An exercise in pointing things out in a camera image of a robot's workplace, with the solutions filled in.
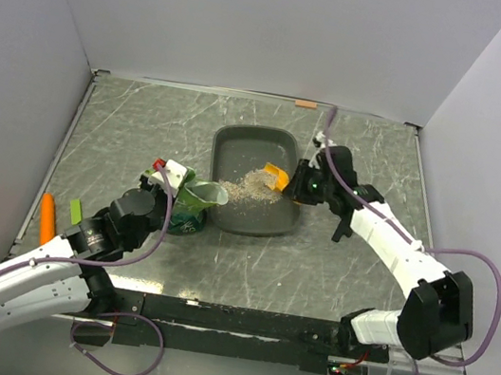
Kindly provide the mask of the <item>black bag clip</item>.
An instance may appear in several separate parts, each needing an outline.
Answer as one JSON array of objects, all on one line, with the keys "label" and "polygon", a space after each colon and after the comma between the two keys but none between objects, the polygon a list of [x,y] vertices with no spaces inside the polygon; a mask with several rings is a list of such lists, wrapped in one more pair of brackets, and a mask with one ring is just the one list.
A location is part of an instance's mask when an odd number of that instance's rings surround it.
[{"label": "black bag clip", "polygon": [[339,222],[336,230],[333,232],[331,237],[332,242],[340,242],[343,237],[351,237],[353,234],[351,228],[352,215],[345,214],[341,216],[341,221]]}]

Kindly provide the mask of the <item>yellow plastic scoop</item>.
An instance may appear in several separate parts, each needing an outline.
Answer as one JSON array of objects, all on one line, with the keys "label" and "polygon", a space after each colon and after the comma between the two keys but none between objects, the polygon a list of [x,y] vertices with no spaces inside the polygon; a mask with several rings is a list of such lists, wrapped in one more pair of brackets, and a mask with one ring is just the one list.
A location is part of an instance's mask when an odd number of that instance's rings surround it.
[{"label": "yellow plastic scoop", "polygon": [[272,179],[268,183],[270,190],[279,193],[280,196],[295,202],[295,204],[301,204],[295,195],[295,189],[298,183],[302,180],[301,177],[303,174],[301,171],[297,170],[292,176],[290,176],[287,171],[284,171],[269,162],[265,164],[263,170],[265,173],[272,176]]}]

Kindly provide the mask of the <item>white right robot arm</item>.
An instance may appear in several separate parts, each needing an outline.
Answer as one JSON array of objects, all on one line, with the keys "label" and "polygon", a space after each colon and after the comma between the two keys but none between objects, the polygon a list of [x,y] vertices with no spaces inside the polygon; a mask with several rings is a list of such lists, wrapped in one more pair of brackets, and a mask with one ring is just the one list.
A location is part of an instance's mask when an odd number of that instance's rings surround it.
[{"label": "white right robot arm", "polygon": [[339,218],[332,241],[356,235],[377,255],[402,290],[398,310],[361,309],[342,319],[337,344],[355,357],[373,345],[401,347],[415,360],[458,346],[473,335],[473,283],[426,253],[372,184],[361,184],[346,146],[315,140],[312,159],[300,159],[283,195],[303,205],[328,206]]}]

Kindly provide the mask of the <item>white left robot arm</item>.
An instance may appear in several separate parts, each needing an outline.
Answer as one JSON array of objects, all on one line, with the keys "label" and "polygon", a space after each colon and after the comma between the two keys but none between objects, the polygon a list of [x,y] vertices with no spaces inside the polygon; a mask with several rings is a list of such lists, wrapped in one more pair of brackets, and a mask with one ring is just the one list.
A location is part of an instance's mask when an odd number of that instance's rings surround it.
[{"label": "white left robot arm", "polygon": [[142,177],[142,186],[125,192],[95,216],[29,253],[0,263],[0,328],[59,313],[86,312],[103,317],[114,305],[108,268],[136,264],[153,232],[166,235],[172,207],[185,177],[166,164]]}]

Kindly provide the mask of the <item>green litter bag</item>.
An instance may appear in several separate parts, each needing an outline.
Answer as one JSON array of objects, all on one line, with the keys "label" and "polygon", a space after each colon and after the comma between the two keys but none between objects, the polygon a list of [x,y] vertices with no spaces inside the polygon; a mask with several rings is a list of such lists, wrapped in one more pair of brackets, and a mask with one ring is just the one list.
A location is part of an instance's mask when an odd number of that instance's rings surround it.
[{"label": "green litter bag", "polygon": [[192,168],[177,192],[167,233],[171,235],[196,234],[205,227],[206,210],[228,203],[228,191],[216,181],[201,180]]}]

